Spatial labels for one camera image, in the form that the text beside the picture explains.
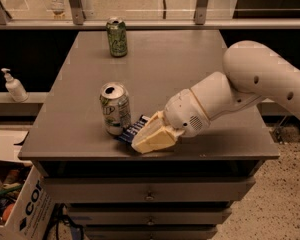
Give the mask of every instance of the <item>white bottle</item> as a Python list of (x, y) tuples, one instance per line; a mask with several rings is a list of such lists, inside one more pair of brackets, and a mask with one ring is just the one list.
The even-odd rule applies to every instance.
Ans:
[(6, 79), (6, 88), (11, 94), (11, 97), (16, 102), (25, 101), (28, 98), (28, 93), (24, 89), (23, 85), (18, 79), (13, 78), (8, 72), (10, 69), (3, 68), (1, 71), (4, 73), (4, 77)]

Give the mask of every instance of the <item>desk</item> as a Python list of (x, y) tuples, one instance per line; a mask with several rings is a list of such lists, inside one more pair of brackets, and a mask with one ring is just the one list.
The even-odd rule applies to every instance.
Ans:
[(140, 155), (103, 125), (100, 88), (122, 82), (132, 121), (215, 71), (226, 46), (218, 31), (129, 31), (129, 53), (109, 54), (105, 32), (80, 32), (22, 148), (68, 203), (90, 239), (210, 239), (278, 158), (256, 107), (226, 115), (202, 136)]

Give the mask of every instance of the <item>pump dispenser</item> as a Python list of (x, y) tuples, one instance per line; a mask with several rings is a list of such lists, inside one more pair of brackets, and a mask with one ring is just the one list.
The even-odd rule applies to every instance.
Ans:
[(28, 98), (28, 93), (24, 89), (23, 85), (18, 79), (13, 78), (8, 72), (10, 69), (3, 68), (1, 71), (4, 73), (4, 78), (6, 79), (6, 88), (11, 94), (11, 97), (16, 102), (25, 101)]

